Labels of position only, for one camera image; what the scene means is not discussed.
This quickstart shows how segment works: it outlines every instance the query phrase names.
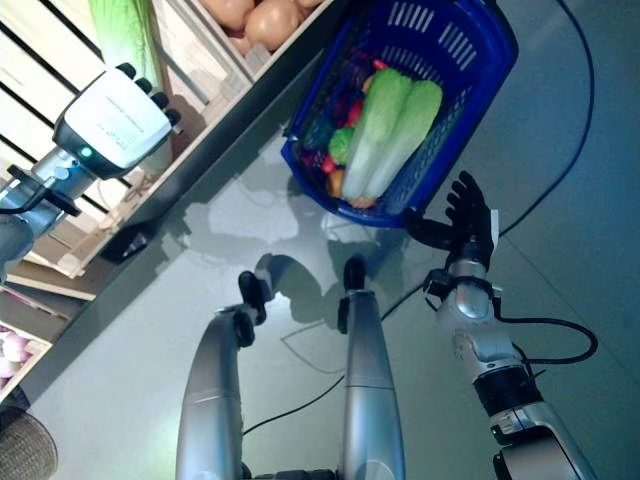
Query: floor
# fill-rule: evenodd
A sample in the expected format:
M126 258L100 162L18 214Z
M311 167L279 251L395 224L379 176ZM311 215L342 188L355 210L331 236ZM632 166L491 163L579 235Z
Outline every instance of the floor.
M601 348L593 359L549 367L539 386L599 477L631 480L640 477L640 44L632 33L640 28L640 8L632 0L568 3L596 62L593 130L567 180L501 241L490 277L506 289L506 314L555 316L596 331ZM577 36L554 1L500 4L520 58L452 176L472 172L508 223L575 149L587 82ZM368 259L383 310L442 265L442 253L400 232L349 224L302 194L279 156L280 128L301 88L278 99L202 177L156 241L26 379L33 413L58 445L54 480L174 478L180 404L200 335L215 309L239 300L237 275L265 256L279 256L286 268L267 322L240 356L247 426L304 403L340 375L338 279L352 253ZM447 189L429 207L434 217ZM384 330L407 478L494 478L497 445L486 415L420 296ZM554 327L510 331L530 353L585 346ZM251 433L246 463L254 473L334 467L342 401L336 389L303 413Z

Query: wire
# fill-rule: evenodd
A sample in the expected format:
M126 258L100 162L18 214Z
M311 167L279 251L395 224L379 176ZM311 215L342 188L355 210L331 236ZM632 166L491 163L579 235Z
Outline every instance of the wire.
M436 307L433 302L431 301L431 299L429 297L424 297L424 299L427 301L427 305L429 305L431 307L431 310L433 310L434 312L438 311L438 307Z
M322 392L320 395L318 395L316 398L314 398L313 400L305 403L304 405L300 405L297 408L294 408L293 410L289 410L288 412L284 412L281 413L280 415L276 415L275 417L271 417L268 418L266 420L263 420L260 423L256 423L253 427L250 427L248 429L246 429L244 432L242 432L242 436L248 435L249 433L253 432L255 429L262 427L263 425L266 425L267 423L271 423L274 422L276 420L279 420L281 418L287 417L289 415L292 415L294 413L299 412L300 410L303 410L311 405L313 405L314 403L316 403L318 400L320 400L321 398L325 397L326 395L328 395L334 388L336 388L338 385L340 385L340 382L342 382L342 380L344 380L344 375L341 375L340 378L338 378L338 380L336 380L336 382L331 385L328 389L326 389L324 392Z
M420 290L422 288L423 282L420 282L418 285L416 285L415 287L413 287L411 290L409 290L407 293L405 293L397 302L395 302L393 305L391 305L391 307L389 307L387 309L386 312L384 312L384 314L382 314L382 316L380 317L380 322L383 322L387 317L389 317L389 315L391 315L400 305L402 305L404 302L406 302L413 294L415 294L418 290ZM254 426L246 429L244 432L242 432L242 435L247 435L249 433L251 433L252 431L254 431L255 429L266 425L267 423L271 423L274 422L276 420L279 420L281 418L287 417L289 415L292 415L294 413L299 412L300 410L303 410L307 407L310 407L311 405L313 405L314 403L316 403L318 400L320 400L321 398L325 397L326 395L328 395L329 393L331 393L331 391L333 389L335 389L338 385L340 385L340 383L344 380L344 375L341 375L340 378L338 378L338 380L335 381L335 383L333 385L331 385L329 388L327 388L324 392L322 392L320 395L318 395L317 397L315 397L313 400L310 400L309 402L305 403L304 405L301 405L297 408L294 408L293 410L289 410L287 412L281 413L280 415L276 415L275 417L271 417L268 418L266 420L263 420L260 423L255 424Z
M517 343L511 342L511 345L513 346L513 349L520 355L520 359L522 360L524 367L527 369L529 377L534 378L533 369L531 368L531 364L529 363L529 357L527 357L527 354L524 353L524 350Z
M580 37L580 41L582 42L582 46L584 48L584 53L587 57L587 64L589 67L589 108L587 111L587 118L585 121L585 126L584 126L584 130L582 132L582 136L580 138L580 142L578 143L578 148L576 149L575 154L573 155L573 157L571 158L571 161L569 162L569 164L565 167L565 169L560 173L560 175L558 176L558 178L556 178L553 183L551 183L551 185L549 185L546 190L531 204L531 206L529 206L513 223L511 223L507 228L505 228L504 230L502 230L500 232L500 236L502 237L503 235L506 235L507 233L509 233L511 230L513 230L514 228L516 228L518 225L520 225L520 223L522 223L522 221L524 221L529 214L531 214L531 212L533 212L533 210L535 210L538 205L540 205L540 203L542 203L542 201L544 201L545 198L547 198L547 196L549 196L549 194L551 192L553 192L556 187L558 185L560 185L560 183L562 183L562 181L566 178L566 176L569 174L569 172L573 169L573 167L575 166L575 164L578 161L578 158L580 157L580 155L582 154L582 150L584 149L584 146L586 144L587 141L587 137L589 136L589 131L591 130L591 123L593 120L593 106L595 103L595 68L593 65L593 56L591 55L591 48L589 46L589 42L587 41L587 37L584 34L584 31L582 30L582 27L580 26L580 23L578 22L577 18L573 15L573 12L571 12L571 10L569 9L569 7L567 7L567 5L564 3L564 0L556 0L556 2L558 3L558 5L560 6L560 8L562 8L562 10L564 10L564 12L567 14L567 16L569 17L569 20L571 21L571 23L573 24L573 26L576 29L576 32L578 33L578 36ZM423 286L423 283L421 282L420 284L416 285L415 287L413 287L411 290L409 290L407 293L405 293L398 301L396 301L383 315L382 317L380 317L380 321L384 321L387 317L389 317L389 315L391 315L396 309L398 309L400 307L400 305L402 305L404 302L406 302L413 294L415 294L418 290L420 290L420 288ZM427 300L427 304L434 310L437 311L438 309L436 308L436 306L431 302L430 299L426 299ZM577 363L577 362L581 362L583 360L586 360L587 358L591 357L596 350L598 349L598 339L595 336L595 334L583 327L582 325L578 325L576 323L573 322L569 322L566 320L558 320L558 319L552 319L552 318L498 318L498 320L505 322L505 323L540 323L540 324L548 324L548 325L559 325L559 326L563 326L566 328L571 328L573 330L577 330L578 332L583 333L585 336L587 336L589 338L590 341L590 345L589 348L587 349L587 351L585 351L583 354L581 355L577 355L575 357L567 357L567 358L558 358L558 359L549 359L549 358L533 358L530 359L527 357L527 355L524 353L524 350L522 350L522 348L520 348L519 346L517 346L516 344L514 344L514 348L516 349L516 351L520 354L520 356L522 357L523 363L526 365L527 368L527 372L529 373L529 375L532 378L535 378L536 375L533 374L533 371L531 370L531 365L532 364L548 364L548 365L561 365L561 364L569 364L569 363ZM294 413L299 412L300 410L303 410L311 405L313 405L315 402L317 402L318 400L320 400L321 398L325 397L326 395L328 395L334 388L336 388L340 382L342 382L342 380L344 380L344 375L342 375L338 380L336 380L336 382L331 385L331 387L329 387L327 390L325 390L322 394L320 394L319 396L317 396L316 398L314 398L313 400L305 403L304 405L301 405L300 407L294 408L293 410L289 410L288 412L282 413L280 415L277 415L275 417L269 418L267 420L264 420L256 425L254 425L253 427L250 427L249 429L245 430L242 435L247 435L248 433L252 432L253 430L266 425L267 423L273 422L275 420L278 420L280 418L286 417L288 415L292 415Z
M400 305L402 305L404 302L406 302L407 300L409 300L409 298L411 296L413 296L413 294L415 294L418 290L420 290L422 288L422 286L424 285L424 282L420 282L418 285L416 285L415 287L413 287L411 290L409 290L407 293L405 293L402 297L400 297L400 299L398 301L396 301L393 305L391 305L386 312L384 312L384 314L382 315L382 317L380 317L380 321L384 322L385 319L391 315L393 312L396 311L396 309L398 307L400 307Z
M560 173L558 178L556 178L551 185L547 187L547 189L540 195L532 204L527 208L522 215L520 215L511 225L500 232L500 236L506 235L511 230L516 228L520 223L529 216L531 212L533 212L542 201L547 198L547 196L553 192L558 185L565 179L565 177L569 174L569 172L573 169L575 164L578 162L578 158L582 154L582 150L584 149L585 143L587 142L587 137L589 136L589 131L591 130L591 123L593 120L593 105L595 103L595 68L593 66L593 56L591 55L591 47L589 47L589 42L587 41L587 37L578 22L578 19L575 17L573 12L567 7L564 0L556 0L560 8L564 10L564 12L569 17L569 20L573 24L580 37L580 41L582 42L582 46L584 48L584 53L587 57L587 64L589 66L589 109L587 111L587 118L584 125L584 130L582 132L582 136L580 138L580 142L578 143L578 148L571 158L571 161L565 167L565 169Z
M40 185L20 207L0 208L0 214L16 215L19 213L28 212L38 203L40 203L42 199L44 199L44 197L46 197L48 191L49 189L45 185Z
M584 353L573 357L564 358L528 358L525 363L530 365L569 365L571 363L583 362L591 358L598 350L598 338L595 333L582 325L569 322L568 320L559 320L557 318L504 318L496 314L496 319L503 323L512 324L545 324L557 325L560 327L570 328L582 333L589 339L589 348Z

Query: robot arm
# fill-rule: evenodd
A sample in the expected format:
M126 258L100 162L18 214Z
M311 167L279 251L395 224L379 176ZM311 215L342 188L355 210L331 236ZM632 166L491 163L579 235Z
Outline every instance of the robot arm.
M73 202L94 181L125 175L178 122L175 110L162 110L166 96L149 97L149 82L134 82L135 74L129 64L104 72L56 121L56 148L28 172L8 169L13 179L0 189L0 283L8 265L26 255L38 237L65 215L80 213Z
M465 172L448 197L448 227L407 212L417 240L450 251L446 268L429 273L427 293L442 300L437 312L451 336L456 358L502 446L493 459L499 480L592 480L596 476L553 408L544 401L511 339L496 320L492 299L500 290L486 280L496 244L495 215Z

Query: blue plastic basket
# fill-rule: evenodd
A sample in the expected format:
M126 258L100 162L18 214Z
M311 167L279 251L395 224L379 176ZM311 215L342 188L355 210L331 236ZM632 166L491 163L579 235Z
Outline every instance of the blue plastic basket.
M513 67L515 36L494 0L372 0L341 29L288 129L282 155L306 192L327 210L377 227L403 226L444 181ZM373 59L444 92L427 138L367 210L331 198L320 168L333 131L374 72Z

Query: wicker basket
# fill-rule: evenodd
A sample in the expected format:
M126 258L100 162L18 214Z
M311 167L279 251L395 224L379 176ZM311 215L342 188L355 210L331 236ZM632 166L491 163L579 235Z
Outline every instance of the wicker basket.
M38 420L17 408L0 413L2 480L46 480L57 465L56 445Z

